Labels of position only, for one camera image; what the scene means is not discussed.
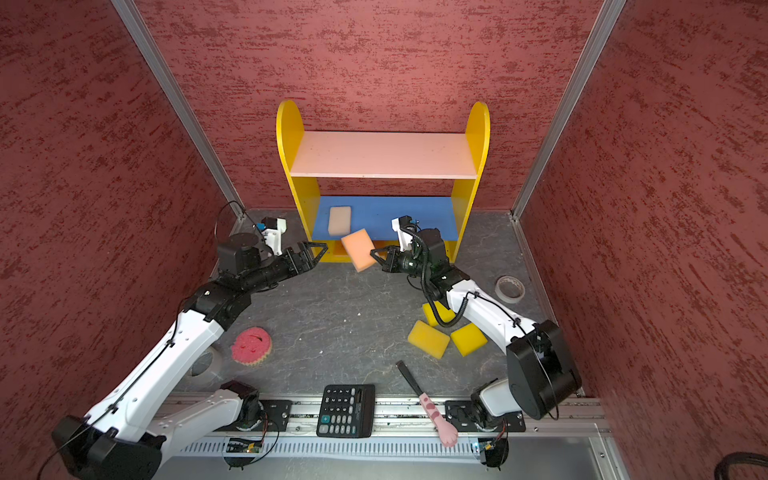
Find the peach orange sponge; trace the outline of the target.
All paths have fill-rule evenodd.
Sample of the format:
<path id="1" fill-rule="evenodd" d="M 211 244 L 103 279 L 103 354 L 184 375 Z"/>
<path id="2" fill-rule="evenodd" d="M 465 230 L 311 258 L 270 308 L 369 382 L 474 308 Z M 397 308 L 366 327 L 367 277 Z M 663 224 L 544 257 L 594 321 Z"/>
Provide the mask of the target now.
<path id="1" fill-rule="evenodd" d="M 375 258 L 371 255 L 374 243 L 365 229 L 342 237 L 341 243 L 357 272 L 362 272 L 376 264 Z"/>

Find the pale pink sponge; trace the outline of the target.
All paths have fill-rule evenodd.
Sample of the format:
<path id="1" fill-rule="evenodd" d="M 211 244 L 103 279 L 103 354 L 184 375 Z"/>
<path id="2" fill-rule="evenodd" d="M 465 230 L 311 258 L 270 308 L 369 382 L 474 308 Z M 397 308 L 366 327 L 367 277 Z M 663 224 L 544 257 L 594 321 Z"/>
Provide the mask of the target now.
<path id="1" fill-rule="evenodd" d="M 351 231 L 350 206 L 334 206 L 329 209 L 327 232 L 332 237 L 344 237 Z"/>

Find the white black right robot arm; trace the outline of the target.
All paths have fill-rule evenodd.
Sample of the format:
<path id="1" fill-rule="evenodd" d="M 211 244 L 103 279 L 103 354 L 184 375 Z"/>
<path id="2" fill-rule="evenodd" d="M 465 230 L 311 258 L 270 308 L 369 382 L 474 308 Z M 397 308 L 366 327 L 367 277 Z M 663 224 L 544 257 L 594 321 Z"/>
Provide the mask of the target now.
<path id="1" fill-rule="evenodd" d="M 582 387 L 560 327 L 521 316 L 483 291 L 451 263 L 438 229 L 423 229 L 409 216 L 393 220 L 392 229 L 399 245 L 371 251 L 382 270 L 418 280 L 417 289 L 438 326 L 465 319 L 506 356 L 507 377 L 476 391 L 479 411 L 490 418 L 514 412 L 534 420 L 557 418 L 559 404 Z"/>

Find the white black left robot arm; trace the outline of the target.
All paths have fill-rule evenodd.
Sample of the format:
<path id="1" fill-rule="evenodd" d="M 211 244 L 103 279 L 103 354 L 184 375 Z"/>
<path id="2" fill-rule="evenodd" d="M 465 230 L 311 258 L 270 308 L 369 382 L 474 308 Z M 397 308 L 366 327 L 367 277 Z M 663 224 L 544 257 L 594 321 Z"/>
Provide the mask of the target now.
<path id="1" fill-rule="evenodd" d="M 150 479 L 162 464 L 225 426 L 268 428 L 258 391 L 229 381 L 206 399 L 169 417 L 155 417 L 195 362 L 251 304 L 253 294 L 311 271 L 328 246 L 278 249 L 261 233 L 232 235 L 218 246 L 218 274 L 184 299 L 176 320 L 137 367 L 85 416 L 55 427 L 56 456 L 78 479 Z"/>

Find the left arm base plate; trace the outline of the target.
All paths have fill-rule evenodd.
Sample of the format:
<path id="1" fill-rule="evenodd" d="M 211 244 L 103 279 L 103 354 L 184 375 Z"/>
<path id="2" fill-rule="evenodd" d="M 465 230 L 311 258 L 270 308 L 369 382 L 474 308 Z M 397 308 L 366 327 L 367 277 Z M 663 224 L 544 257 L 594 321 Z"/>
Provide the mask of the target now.
<path id="1" fill-rule="evenodd" d="M 287 428 L 293 402 L 290 400 L 248 399 L 229 429 L 241 432 L 283 432 Z"/>

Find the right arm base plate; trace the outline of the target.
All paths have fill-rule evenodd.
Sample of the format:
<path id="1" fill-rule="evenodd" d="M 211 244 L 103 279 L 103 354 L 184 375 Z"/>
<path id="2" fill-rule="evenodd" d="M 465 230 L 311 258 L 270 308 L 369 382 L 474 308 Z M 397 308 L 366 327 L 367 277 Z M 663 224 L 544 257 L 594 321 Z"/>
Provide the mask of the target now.
<path id="1" fill-rule="evenodd" d="M 448 400 L 444 404 L 445 418 L 460 433 L 523 433 L 526 424 L 520 411 L 510 412 L 503 416 L 493 416 L 479 402 L 471 400 Z"/>

